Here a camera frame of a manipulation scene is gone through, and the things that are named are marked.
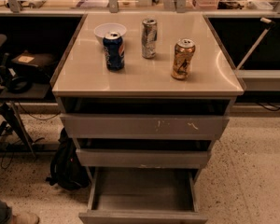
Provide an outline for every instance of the tile floor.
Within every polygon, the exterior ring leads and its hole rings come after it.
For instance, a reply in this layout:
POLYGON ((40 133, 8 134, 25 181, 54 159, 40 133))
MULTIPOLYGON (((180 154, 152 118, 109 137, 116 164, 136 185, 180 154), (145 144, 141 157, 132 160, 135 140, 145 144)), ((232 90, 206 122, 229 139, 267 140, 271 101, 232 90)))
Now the tile floor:
MULTIPOLYGON (((58 139, 58 117, 21 116, 33 139, 58 139)), ((51 157, 1 154, 0 198, 15 213, 37 213, 41 224, 81 223, 78 213, 87 209, 89 189, 69 192, 46 183, 51 157)), ((280 224, 280 112, 232 112, 195 189, 207 224, 280 224)))

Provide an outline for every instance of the soda can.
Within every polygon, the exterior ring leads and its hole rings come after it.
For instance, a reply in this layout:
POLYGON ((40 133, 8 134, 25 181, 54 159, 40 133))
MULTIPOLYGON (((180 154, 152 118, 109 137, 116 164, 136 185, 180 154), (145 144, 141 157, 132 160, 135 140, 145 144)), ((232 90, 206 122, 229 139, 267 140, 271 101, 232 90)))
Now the soda can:
POLYGON ((142 56, 154 58, 156 56, 157 21, 155 19, 142 20, 142 56))
POLYGON ((103 38, 106 67, 118 71, 124 67, 124 44, 120 33, 109 32, 103 38))
POLYGON ((195 53, 195 43, 186 38, 179 39, 175 44, 175 60, 171 76, 186 79, 189 75, 190 61, 195 53))

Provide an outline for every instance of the grey cabinet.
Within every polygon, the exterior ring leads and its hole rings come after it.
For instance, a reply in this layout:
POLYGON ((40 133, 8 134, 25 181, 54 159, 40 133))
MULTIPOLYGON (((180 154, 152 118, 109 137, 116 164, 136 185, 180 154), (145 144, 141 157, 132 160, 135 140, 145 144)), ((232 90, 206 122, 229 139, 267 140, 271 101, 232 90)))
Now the grey cabinet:
POLYGON ((126 67, 111 73, 91 32, 109 19, 109 13, 88 14, 53 87, 77 156, 94 169, 89 205, 79 217, 90 224, 205 223, 194 184, 242 85, 200 13, 116 14, 128 28, 126 67), (138 39, 148 15, 161 28, 153 60, 141 57, 138 39), (177 31, 174 23, 191 29, 177 31), (190 78, 179 81, 170 76, 171 51, 184 35, 199 48, 190 78))

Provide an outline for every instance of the pepsi can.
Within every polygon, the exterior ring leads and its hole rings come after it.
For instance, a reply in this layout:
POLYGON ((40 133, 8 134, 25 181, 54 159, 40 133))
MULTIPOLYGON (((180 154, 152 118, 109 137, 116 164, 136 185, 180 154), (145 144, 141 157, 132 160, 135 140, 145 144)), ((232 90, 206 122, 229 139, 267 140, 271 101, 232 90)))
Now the pepsi can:
POLYGON ((124 67, 124 44, 118 32, 108 32, 103 38, 106 67, 118 71, 124 67))

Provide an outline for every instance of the shoe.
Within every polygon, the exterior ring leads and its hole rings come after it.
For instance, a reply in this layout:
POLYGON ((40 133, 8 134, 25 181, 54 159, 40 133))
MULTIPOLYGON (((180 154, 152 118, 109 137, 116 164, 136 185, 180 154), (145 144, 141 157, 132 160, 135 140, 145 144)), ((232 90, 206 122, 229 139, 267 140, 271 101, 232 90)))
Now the shoe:
POLYGON ((37 224, 39 217, 34 213, 20 213, 14 216, 15 224, 37 224))

